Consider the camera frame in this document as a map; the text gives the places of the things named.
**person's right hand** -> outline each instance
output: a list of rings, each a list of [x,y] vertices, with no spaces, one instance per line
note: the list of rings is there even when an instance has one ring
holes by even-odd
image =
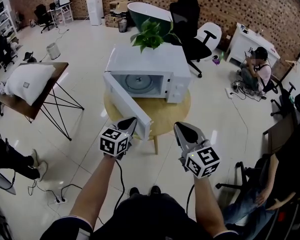
[[[267,201],[270,194],[271,189],[268,187],[261,191],[261,193],[255,199],[255,203],[258,205],[258,207],[262,206]]]

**white microwave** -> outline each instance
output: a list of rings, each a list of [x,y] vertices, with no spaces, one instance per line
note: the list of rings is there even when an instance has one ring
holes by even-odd
[[[151,118],[132,99],[162,98],[181,103],[191,81],[181,46],[164,43],[155,50],[116,44],[103,74],[112,103],[123,117],[137,117],[136,133],[147,140]]]

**microwave door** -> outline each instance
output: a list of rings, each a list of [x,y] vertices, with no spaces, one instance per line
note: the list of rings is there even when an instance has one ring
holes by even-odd
[[[140,139],[145,141],[148,140],[151,118],[141,109],[141,107],[139,107],[110,72],[104,72],[103,78],[106,85],[106,91],[109,92],[112,103],[123,117],[137,118],[138,122],[135,132]]]

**pillow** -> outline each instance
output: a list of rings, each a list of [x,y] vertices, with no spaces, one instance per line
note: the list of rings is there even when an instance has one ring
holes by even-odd
[[[52,65],[20,65],[7,80],[4,91],[7,95],[19,96],[32,106],[54,71],[55,68]]]

